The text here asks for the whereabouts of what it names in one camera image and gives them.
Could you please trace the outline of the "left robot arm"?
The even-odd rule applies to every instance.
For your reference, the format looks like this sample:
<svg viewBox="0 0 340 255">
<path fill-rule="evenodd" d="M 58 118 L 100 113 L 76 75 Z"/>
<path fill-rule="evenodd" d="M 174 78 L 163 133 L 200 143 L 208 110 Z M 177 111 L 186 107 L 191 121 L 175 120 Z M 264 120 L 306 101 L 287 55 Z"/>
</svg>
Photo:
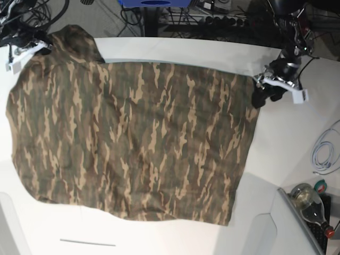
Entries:
<svg viewBox="0 0 340 255">
<path fill-rule="evenodd" d="M 301 83 L 302 57 L 313 51 L 311 30 L 305 13 L 306 1 L 268 1 L 274 25 L 286 43 L 277 59 L 270 62 L 263 72 L 253 77 L 252 106 L 260 109 L 270 99 L 282 99 L 284 93 L 292 94 L 293 103 L 309 100 L 307 89 Z"/>
</svg>

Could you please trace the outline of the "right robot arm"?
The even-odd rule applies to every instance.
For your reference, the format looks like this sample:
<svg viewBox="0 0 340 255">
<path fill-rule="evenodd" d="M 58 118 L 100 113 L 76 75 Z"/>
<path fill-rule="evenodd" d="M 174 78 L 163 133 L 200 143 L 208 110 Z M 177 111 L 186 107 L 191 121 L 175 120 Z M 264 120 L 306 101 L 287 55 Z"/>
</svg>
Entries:
<svg viewBox="0 0 340 255">
<path fill-rule="evenodd" d="M 8 72 L 21 72 L 22 61 L 28 57 L 51 53 L 48 29 L 65 14 L 69 4 L 65 1 L 53 18 L 48 1 L 1 1 L 1 47 L 8 48 Z"/>
</svg>

